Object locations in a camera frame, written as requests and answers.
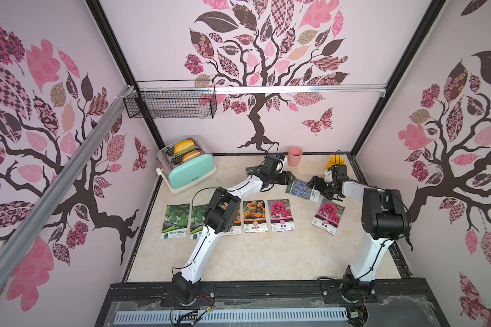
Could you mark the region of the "lavender seed packet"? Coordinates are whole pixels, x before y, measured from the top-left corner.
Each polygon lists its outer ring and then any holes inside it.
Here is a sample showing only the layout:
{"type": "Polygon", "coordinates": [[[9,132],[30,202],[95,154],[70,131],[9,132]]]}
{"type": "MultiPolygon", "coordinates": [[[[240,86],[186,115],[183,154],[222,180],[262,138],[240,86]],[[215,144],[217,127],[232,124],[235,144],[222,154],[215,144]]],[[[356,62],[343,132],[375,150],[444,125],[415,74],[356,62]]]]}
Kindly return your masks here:
{"type": "Polygon", "coordinates": [[[245,172],[249,175],[253,175],[256,173],[264,173],[266,169],[263,166],[254,166],[254,167],[247,167],[245,169],[245,172]]]}
{"type": "Polygon", "coordinates": [[[286,193],[314,203],[318,203],[321,196],[319,192],[309,188],[306,182],[300,179],[296,179],[292,184],[288,185],[286,193]]]}

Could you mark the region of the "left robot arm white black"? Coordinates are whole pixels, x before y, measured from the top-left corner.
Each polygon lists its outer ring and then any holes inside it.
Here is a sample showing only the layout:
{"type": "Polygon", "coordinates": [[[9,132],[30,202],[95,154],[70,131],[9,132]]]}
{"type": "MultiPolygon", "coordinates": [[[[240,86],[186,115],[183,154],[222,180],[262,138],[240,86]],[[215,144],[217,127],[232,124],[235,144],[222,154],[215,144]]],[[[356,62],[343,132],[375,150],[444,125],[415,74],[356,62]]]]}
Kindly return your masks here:
{"type": "Polygon", "coordinates": [[[230,188],[215,188],[196,247],[183,267],[172,268],[173,290],[179,303],[190,305],[196,300],[207,261],[219,239],[233,227],[241,201],[274,185],[288,185],[295,180],[293,173],[284,170],[287,163],[288,158],[284,155],[266,155],[261,165],[241,183],[230,188]]]}

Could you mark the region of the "green plant seed packet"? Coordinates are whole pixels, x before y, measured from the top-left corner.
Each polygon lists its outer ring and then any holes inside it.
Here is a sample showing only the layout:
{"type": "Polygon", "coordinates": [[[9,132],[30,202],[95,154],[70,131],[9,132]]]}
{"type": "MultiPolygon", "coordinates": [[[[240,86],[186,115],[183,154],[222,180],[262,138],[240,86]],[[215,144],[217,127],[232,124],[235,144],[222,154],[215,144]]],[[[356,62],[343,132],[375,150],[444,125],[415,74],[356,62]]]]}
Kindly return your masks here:
{"type": "Polygon", "coordinates": [[[161,238],[185,238],[189,222],[189,204],[169,204],[166,207],[161,238]]]}

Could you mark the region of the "marigold seed packet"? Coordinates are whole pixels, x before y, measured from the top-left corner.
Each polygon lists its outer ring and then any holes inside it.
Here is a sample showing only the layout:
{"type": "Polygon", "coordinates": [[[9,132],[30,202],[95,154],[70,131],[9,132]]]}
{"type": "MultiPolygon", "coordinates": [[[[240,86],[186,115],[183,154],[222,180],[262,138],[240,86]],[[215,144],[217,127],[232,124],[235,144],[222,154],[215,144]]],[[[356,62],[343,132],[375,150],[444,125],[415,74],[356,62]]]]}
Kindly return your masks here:
{"type": "Polygon", "coordinates": [[[234,235],[240,235],[242,234],[242,227],[241,227],[241,210],[239,209],[237,211],[237,216],[236,219],[231,226],[230,230],[225,232],[225,236],[234,236],[234,235]]]}
{"type": "Polygon", "coordinates": [[[267,232],[266,205],[263,200],[244,202],[244,230],[246,233],[267,232]]]}

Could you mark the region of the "pink flower seed packet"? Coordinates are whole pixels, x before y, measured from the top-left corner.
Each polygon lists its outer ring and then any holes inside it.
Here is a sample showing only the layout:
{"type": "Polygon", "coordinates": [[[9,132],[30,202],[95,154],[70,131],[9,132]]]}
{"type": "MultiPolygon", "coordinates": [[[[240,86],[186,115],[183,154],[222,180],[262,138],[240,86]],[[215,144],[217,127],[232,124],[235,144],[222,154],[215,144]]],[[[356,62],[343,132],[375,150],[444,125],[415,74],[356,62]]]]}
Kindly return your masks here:
{"type": "Polygon", "coordinates": [[[289,199],[269,200],[268,209],[273,232],[296,230],[289,199]]]}

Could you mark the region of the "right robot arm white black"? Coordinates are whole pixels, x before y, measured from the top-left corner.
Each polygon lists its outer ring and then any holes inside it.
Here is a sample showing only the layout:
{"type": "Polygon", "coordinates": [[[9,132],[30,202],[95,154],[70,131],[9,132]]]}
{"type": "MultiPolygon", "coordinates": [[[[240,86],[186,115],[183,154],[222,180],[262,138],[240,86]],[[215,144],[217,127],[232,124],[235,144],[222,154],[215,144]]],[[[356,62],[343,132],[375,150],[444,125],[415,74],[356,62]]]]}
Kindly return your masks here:
{"type": "Polygon", "coordinates": [[[409,240],[412,227],[409,209],[397,189],[382,189],[349,178],[345,165],[331,166],[325,176],[314,176],[307,186],[324,198],[353,198],[362,204],[361,226],[366,232],[359,254],[342,278],[340,293],[347,302],[368,296],[376,283],[383,256],[395,241],[409,240]]]}

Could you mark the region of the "pink flower packet edge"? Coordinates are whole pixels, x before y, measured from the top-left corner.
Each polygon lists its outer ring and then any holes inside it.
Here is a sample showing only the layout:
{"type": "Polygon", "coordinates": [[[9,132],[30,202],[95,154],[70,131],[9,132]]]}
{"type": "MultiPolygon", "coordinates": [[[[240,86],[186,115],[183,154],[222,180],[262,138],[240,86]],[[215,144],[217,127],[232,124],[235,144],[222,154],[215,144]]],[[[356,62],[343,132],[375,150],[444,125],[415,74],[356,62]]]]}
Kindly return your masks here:
{"type": "Polygon", "coordinates": [[[318,211],[312,219],[312,225],[328,232],[331,235],[335,235],[344,211],[344,206],[324,198],[320,203],[318,211]]]}

